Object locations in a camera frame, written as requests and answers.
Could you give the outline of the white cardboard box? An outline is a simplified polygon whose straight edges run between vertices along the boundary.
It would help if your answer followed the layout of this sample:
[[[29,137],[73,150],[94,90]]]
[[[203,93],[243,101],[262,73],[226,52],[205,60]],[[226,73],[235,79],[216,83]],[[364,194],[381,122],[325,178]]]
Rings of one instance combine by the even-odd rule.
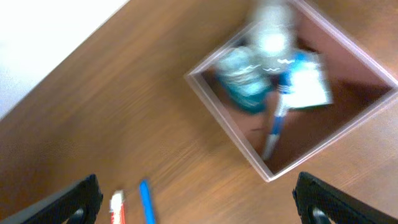
[[[186,79],[257,173],[271,182],[366,121],[397,95],[397,80],[310,1],[292,1],[298,16],[298,46],[320,55],[333,103],[292,109],[269,160],[261,158],[272,127],[272,107],[249,114],[228,98],[214,65],[229,48],[246,43],[253,26],[242,27],[187,74]]]

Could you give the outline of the blue white toothbrush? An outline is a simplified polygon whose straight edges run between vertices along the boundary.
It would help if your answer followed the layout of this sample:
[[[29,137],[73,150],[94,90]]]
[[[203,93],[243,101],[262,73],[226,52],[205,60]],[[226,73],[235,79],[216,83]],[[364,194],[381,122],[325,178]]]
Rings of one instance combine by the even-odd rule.
[[[293,95],[293,84],[292,75],[297,70],[302,68],[302,63],[307,59],[306,53],[302,50],[296,51],[292,63],[288,66],[288,69],[279,75],[277,81],[277,92],[279,94],[279,100],[277,102],[276,109],[274,111],[274,121],[272,128],[266,140],[264,151],[261,155],[263,160],[268,160],[275,149],[275,145],[280,138],[284,118],[291,108],[291,101]]]

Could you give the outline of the teal mouthwash bottle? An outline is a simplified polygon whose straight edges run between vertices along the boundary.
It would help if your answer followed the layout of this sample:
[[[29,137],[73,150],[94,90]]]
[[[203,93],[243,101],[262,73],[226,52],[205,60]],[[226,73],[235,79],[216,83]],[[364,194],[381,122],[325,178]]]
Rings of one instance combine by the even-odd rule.
[[[271,83],[249,47],[229,48],[215,63],[215,69],[221,86],[238,108],[252,114],[266,109]]]

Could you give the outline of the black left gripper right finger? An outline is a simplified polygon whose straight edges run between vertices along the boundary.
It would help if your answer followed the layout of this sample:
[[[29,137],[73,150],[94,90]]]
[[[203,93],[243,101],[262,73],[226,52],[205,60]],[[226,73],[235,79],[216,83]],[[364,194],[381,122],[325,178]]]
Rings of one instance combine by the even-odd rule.
[[[393,223],[394,218],[308,172],[298,175],[292,192],[302,223]]]

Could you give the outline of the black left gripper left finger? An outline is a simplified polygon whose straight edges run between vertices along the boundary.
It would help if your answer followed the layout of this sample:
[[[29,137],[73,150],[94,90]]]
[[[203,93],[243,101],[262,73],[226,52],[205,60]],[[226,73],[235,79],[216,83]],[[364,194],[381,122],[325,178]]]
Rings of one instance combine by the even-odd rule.
[[[100,211],[103,194],[97,176],[84,179],[1,220],[3,224],[92,224]]]

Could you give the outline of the Colgate toothpaste tube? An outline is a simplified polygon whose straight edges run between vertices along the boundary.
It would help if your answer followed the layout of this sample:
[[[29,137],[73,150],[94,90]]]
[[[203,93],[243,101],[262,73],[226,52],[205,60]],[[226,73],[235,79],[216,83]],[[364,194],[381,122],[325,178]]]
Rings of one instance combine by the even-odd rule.
[[[109,212],[111,214],[111,224],[125,224],[124,217],[124,192],[117,190],[113,193],[110,203]]]

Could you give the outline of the blue disposable razor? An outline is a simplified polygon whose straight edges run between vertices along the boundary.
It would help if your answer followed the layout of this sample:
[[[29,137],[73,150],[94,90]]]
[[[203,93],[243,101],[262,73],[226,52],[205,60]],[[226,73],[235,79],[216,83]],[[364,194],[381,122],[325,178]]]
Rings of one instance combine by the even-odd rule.
[[[155,211],[152,203],[152,196],[150,193],[149,183],[146,179],[140,182],[139,193],[141,196],[141,203],[144,211],[144,218],[146,224],[156,224]]]

